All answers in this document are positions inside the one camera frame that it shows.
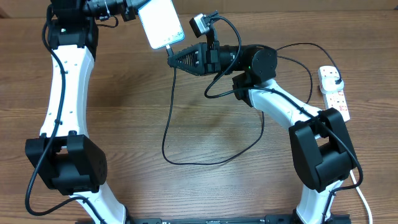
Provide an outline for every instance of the black cable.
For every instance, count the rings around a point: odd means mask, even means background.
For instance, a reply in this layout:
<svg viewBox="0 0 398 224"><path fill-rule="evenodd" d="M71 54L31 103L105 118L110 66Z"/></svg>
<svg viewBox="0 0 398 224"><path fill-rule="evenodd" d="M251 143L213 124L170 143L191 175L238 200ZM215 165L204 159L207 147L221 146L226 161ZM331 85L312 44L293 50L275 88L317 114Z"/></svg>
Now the black cable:
<svg viewBox="0 0 398 224"><path fill-rule="evenodd" d="M217 78L214 79L214 80L212 81L212 83L210 83L210 85L206 88L206 90L205 90L205 97L207 97L207 98L211 98L211 97L212 97L211 95L210 95L210 96L207 95L207 93L209 92L210 88L211 88L218 80L220 80L220 78L221 78L222 76L224 76L226 73L228 73L228 72L231 70L231 68L235 65L235 63L238 61L238 58L239 58L240 53L241 53L241 48L242 48L241 36L239 35L238 30L235 28L235 26L232 24L232 22L230 22L229 20L227 20L226 18L224 18L224 17L222 17L222 16L214 16L213 19L216 19L216 20L220 20L220 19L221 19L221 20L225 21L225 22L232 28L232 30L234 30L234 32L235 32L235 34L236 34L236 37L238 38L238 52L236 52L236 57L234 58L234 60L232 61L232 63L228 66L228 68L227 68L225 71L223 71L221 74L217 75Z"/></svg>
<svg viewBox="0 0 398 224"><path fill-rule="evenodd" d="M295 60L295 59L292 59L292 58L288 58L288 57L284 57L284 56L280 56L280 55L278 55L277 57L282 58L282 59L286 59L286 60L290 60L290 61L292 61L292 62L295 62L295 63L301 65L303 68L306 69L306 71L307 71L308 74L310 75L311 88L310 88L310 94L309 94L309 96L308 96L308 100L307 100L307 102L305 102L305 103L309 103L310 100L311 100L312 90L313 90L312 75L311 75L310 70L309 70L303 63L299 62L298 60Z"/></svg>
<svg viewBox="0 0 398 224"><path fill-rule="evenodd" d="M291 46L296 46L296 45L312 45L312 46L316 46L319 49L321 49L326 54L326 56L328 56L329 60L332 62L333 66L336 68L336 70L338 72L339 79L336 80L336 84L340 84L341 83L341 81L342 81L341 72L338 69L335 61L332 59L332 57L329 55L329 53L323 47L319 46L318 44L314 44L314 43L295 43L295 44L289 44L289 45L286 45L286 46L283 46L283 47L279 47L278 49L276 49L276 51L282 50L282 49L284 49L286 47L291 47Z"/></svg>
<svg viewBox="0 0 398 224"><path fill-rule="evenodd" d="M175 88L176 73L177 73L177 69L174 68L174 80L173 80L173 88L172 88L172 98L171 98L171 102L170 102L170 113L169 113L169 118L168 118L168 120L167 120L167 125L166 125L166 129L165 129L165 133L164 133L163 141L162 141L162 153L163 153L164 159L165 159L167 162L169 162L169 163L171 163L171 164L174 164L174 165L215 165L215 164L220 164L220 163L230 161L230 160L232 160L232 159L234 159L234 158L240 156L242 153L244 153L245 151L247 151L250 147L253 147L253 145L255 145L255 144L260 140L260 138L262 137L262 134L263 134L263 132L264 132L264 112L262 112L262 119L263 119L263 121L262 121L261 135L260 135L259 139L258 139L256 142L254 142L251 146L249 146L247 149L245 149L244 151L242 151L242 152L240 152L239 154L235 155L234 157L231 157L231 158L229 158L229 159L227 159L227 160L225 160L225 161L217 162L217 163L214 163L214 164L175 163L175 162L172 162L172 161L168 160L168 159L166 158L166 156L165 156L165 153L164 153L164 143L165 143L165 138L166 138L166 135L167 135L167 130L168 130L168 128L169 128L170 119L171 119L171 114L172 114L172 106L173 106L173 99L174 99L174 88ZM292 100L291 98L289 98L287 95L285 95L284 93L279 92L279 91L277 91L277 90L275 90L275 89L263 88L263 87L256 87L256 86L255 86L255 87L247 87L247 88L238 88L238 89L231 90L231 91L227 91L227 92L224 92L224 93L221 93L221 94L219 94L219 95L212 96L212 97L213 97L213 98L219 98L219 97L223 97L223 96L226 96L226 95L235 93L235 92L237 92L237 91L244 91L244 90L250 90L250 89L263 90L263 91L268 91L268 92L271 92L271 93L278 94L278 95L280 95L281 97L283 97L285 100L287 100L290 104L292 104L294 107L296 107L301 113L307 115L309 118L314 118L314 115L310 114L310 113L309 113L308 111L306 111L304 108L302 108L301 106L299 106L295 101L293 101L293 100ZM339 190L349 190L349 189L353 189L353 188L359 187L359 186L362 184L362 181L363 181L363 171L362 171L361 165L360 165L360 163L358 162L357 158L354 157L354 155L353 155L352 152L348 149L348 147L346 146L346 144L344 144L343 141L342 141L338 136L336 136L336 134L335 134L333 131L331 131L328 127L326 127L326 125L325 125L324 123L320 122L320 121L317 120L317 119L316 119L316 121L317 121L318 123L320 123L320 124L323 126L323 128L326 129L326 131L328 132L328 134L330 135L330 137L334 138L336 141L338 141L338 142L346 149L346 152L349 154L349 156L352 158L352 160L353 160L354 163L356 164L356 167L358 168L358 172L359 172L359 180L358 180L357 184L350 185L350 186L347 186L347 187L339 187L339 188L334 189L334 190L332 190L332 191L330 192L330 195L329 195L329 197L328 197L328 201L327 201L327 203L326 203L325 211L324 211L324 214L326 214L326 211L327 211L327 209L328 209L328 207L329 207L329 204L330 204L330 202L331 202L331 197L332 197L337 191L339 191Z"/></svg>
<svg viewBox="0 0 398 224"><path fill-rule="evenodd" d="M119 19L116 16L112 16L115 19L115 25L106 25L106 24L97 24L97 26L101 26L101 27L107 27L107 28L117 28L117 26L119 25Z"/></svg>
<svg viewBox="0 0 398 224"><path fill-rule="evenodd" d="M167 119L167 124L166 124L166 129L164 131L164 135L163 135L163 141L162 141L162 154L163 154L163 158L170 164L173 165L198 165L198 166L211 166L211 165L218 165L218 164L223 164L225 162L229 162L232 161L233 159L237 158L238 156L240 156L241 154L245 153L247 150L249 150L250 148L252 148L258 141L260 141L262 134L264 133L264 112L262 112L262 124L261 124L261 134L259 136L259 138L253 143L251 144L249 147L243 149L241 152L239 152L238 154L236 154L235 156L232 156L228 159L225 159L223 161L220 162L212 162L212 163L201 163L201 162L172 162L170 161L167 156L165 155L165 151L164 151L164 145L165 145L165 141L166 141L166 136L167 136L167 130L169 130L169 125L170 125L170 120L172 117L172 111L173 111L173 102L174 102L174 89L175 89L175 81L177 79L177 69L174 68L174 79L173 79L173 87L172 87L172 96L170 99L170 112L169 112L169 118Z"/></svg>
<svg viewBox="0 0 398 224"><path fill-rule="evenodd" d="M62 115L62 108L63 108L63 102L65 100L65 84L66 84L66 80L65 80L65 69L62 65L61 60L58 58L58 56L55 54L55 52L50 48L49 44L47 43L46 39L45 39L45 33L48 27L48 24L52 18L53 14L52 14L52 5L49 5L49 7L47 8L47 21L44 24L43 27L43 31L42 31L42 41L43 44L45 46L45 48L51 53L52 57L57 61L58 66L60 67L60 73L61 73L61 78L62 78L62 87L61 87L61 96L60 96L60 104L58 106L58 112L57 112L57 118L55 119L55 126L53 129L53 132L49 138L49 141L44 149L43 154L41 155L39 161L37 162L37 165L33 171L32 177L30 178L27 190L26 190L26 195L25 195L25 208L26 210L31 214L31 215L35 215L35 216L43 216L43 215L47 215L49 213L54 212L55 210L59 209L60 207L68 204L69 202L72 202L74 200L82 200L83 203L87 203L87 205L92 209L94 215L97 217L97 219L100 221L101 224L106 224L106 222L101 218L101 216L99 215L99 213L96 211L95 207L93 206L93 204L88 200L88 198L86 197L73 197L70 198L56 206L54 206L53 208L48 209L47 211L44 212L35 212L33 211L33 209L30 207L30 195L32 193L32 188L35 182L35 179L37 177L37 174L39 173L39 170L42 166L42 163L44 161L44 157L47 156L47 154L49 153L50 149L52 148L52 144L53 144L53 140L54 137L57 135L57 131L58 128L60 126L60 124L62 124L61 122L61 115Z"/></svg>

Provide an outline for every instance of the white power strip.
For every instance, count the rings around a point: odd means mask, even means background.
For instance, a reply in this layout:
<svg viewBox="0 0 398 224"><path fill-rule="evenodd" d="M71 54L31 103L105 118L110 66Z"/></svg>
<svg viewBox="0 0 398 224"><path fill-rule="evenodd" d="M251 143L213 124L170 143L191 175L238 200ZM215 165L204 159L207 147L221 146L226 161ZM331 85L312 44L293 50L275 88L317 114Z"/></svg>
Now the white power strip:
<svg viewBox="0 0 398 224"><path fill-rule="evenodd" d="M343 116L344 121L349 121L347 101L343 91L344 82L341 82L340 84L336 84L335 82L335 80L339 78L337 69L333 66L322 66L318 70L318 77L319 86L323 95L323 101L325 102L325 108L334 108L338 110ZM353 180L353 183L356 184L353 171L351 170L349 174ZM365 196L362 194L362 191L359 189L359 187L356 187L356 190L358 191L366 211L368 212L369 224L373 224L372 212L368 202L366 201Z"/></svg>

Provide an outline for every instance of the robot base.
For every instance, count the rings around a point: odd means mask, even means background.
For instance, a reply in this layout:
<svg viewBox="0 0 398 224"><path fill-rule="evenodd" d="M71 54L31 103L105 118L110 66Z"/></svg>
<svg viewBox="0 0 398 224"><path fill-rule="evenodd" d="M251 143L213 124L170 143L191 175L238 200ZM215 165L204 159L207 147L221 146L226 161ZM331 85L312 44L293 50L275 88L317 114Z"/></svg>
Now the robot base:
<svg viewBox="0 0 398 224"><path fill-rule="evenodd" d="M161 220L160 218L134 218L132 224L302 224L296 215L266 215L265 218L191 218ZM326 224L351 224L349 215L331 215Z"/></svg>

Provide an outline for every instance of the white device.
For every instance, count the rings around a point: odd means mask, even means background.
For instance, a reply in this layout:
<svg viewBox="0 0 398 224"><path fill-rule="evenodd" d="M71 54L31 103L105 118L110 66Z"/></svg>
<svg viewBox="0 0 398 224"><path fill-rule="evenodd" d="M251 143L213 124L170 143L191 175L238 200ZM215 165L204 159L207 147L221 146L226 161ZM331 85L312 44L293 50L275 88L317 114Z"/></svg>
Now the white device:
<svg viewBox="0 0 398 224"><path fill-rule="evenodd" d="M318 70L320 88L323 94L341 91L344 88L344 81L339 84L336 81L340 78L338 70L333 66L322 66Z"/></svg>
<svg viewBox="0 0 398 224"><path fill-rule="evenodd" d="M138 10L150 46L158 49L184 39L172 0L151 0Z"/></svg>
<svg viewBox="0 0 398 224"><path fill-rule="evenodd" d="M322 66L318 70L319 86L325 102L325 108L334 108L338 110L345 122L349 121L349 112L347 101L344 95L344 81L336 84L335 80L339 79L337 69L333 66Z"/></svg>

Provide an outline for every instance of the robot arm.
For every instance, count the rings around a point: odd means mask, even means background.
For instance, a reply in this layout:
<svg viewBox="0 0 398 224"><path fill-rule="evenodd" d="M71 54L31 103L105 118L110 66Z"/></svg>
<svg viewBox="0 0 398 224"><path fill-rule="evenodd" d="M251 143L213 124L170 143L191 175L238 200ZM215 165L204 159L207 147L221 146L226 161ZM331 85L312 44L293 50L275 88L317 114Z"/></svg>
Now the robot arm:
<svg viewBox="0 0 398 224"><path fill-rule="evenodd" d="M49 189L57 189L62 195L71 198L85 198L78 202L95 223L131 222L127 209L117 201L106 183L108 170L105 154L90 141L86 127L88 82L98 44L95 19L103 21L121 14L124 21L133 20L138 8L149 1L52 0L49 7L49 15L54 13L57 19L47 23L48 45L60 59L66 73L65 99L60 125L49 146L49 153L43 155L55 127L62 89L60 65L53 57L47 116L40 129L40 137L26 141L25 153L34 167L37 167L39 158L43 158L37 169ZM67 150L68 153L59 154L61 150Z"/></svg>
<svg viewBox="0 0 398 224"><path fill-rule="evenodd" d="M219 73L215 82L223 74L243 71L242 74L233 77L235 97L243 100L250 107L267 113L289 131L294 167L304 183L302 199L294 211L293 219L299 220L297 223L304 224L323 223L324 216L326 219L332 216L331 203L328 204L330 191L339 187L348 177L350 170L356 167L346 149L335 139L329 138L329 142L322 146L318 146L316 141L320 137L329 137L319 124L324 123L347 145L355 157L351 139L340 112L333 108L321 111L281 89L274 80L277 66L276 50L265 45L220 46L213 27L213 23L219 18L212 19L215 15L217 12L210 15L201 14L190 21L195 35L197 37L206 35L207 43L199 43L177 52L168 58L167 63L171 67L196 76ZM236 34L240 43L239 34L237 32ZM302 113L303 110L299 108L304 109L308 114ZM326 213L323 213L326 205L328 206ZM269 224L290 223L290 221L281 222L278 218L272 221L272 218L266 217L266 220ZM349 217L345 217L344 221L349 221Z"/></svg>
<svg viewBox="0 0 398 224"><path fill-rule="evenodd" d="M317 116L318 112L321 111L321 109L310 106L283 90L274 79L264 82L261 87L275 89L285 94L313 116ZM307 115L301 113L296 107L289 103L285 98L275 93L263 90L249 90L248 97L250 99L251 105L255 109L267 113L273 120L277 121L286 130L289 130L289 128L294 126L298 121L308 121L310 119ZM306 185L304 185L300 203L295 210L295 215L297 218L299 218L302 223L305 224L321 223L323 218L322 213L326 206L329 192L337 187L340 187L342 183L342 180L337 180L336 182L328 185L326 189L321 192L309 189ZM326 219L331 217L330 209L333 199L334 197L332 198L330 206L327 210Z"/></svg>

